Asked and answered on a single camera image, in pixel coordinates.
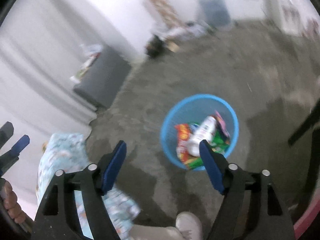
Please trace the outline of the person left hand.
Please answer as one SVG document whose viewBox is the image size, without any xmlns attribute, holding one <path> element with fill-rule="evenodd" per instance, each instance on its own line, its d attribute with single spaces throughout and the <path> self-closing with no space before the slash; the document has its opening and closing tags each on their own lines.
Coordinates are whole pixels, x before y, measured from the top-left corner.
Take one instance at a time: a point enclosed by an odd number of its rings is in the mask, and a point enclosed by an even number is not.
<svg viewBox="0 0 320 240">
<path fill-rule="evenodd" d="M 26 219 L 26 214 L 22 211 L 21 206 L 17 202 L 17 195 L 13 191 L 11 184 L 4 181 L 3 186 L 5 197 L 3 198 L 4 207 L 7 210 L 11 219 L 17 224 L 21 224 Z"/>
</svg>

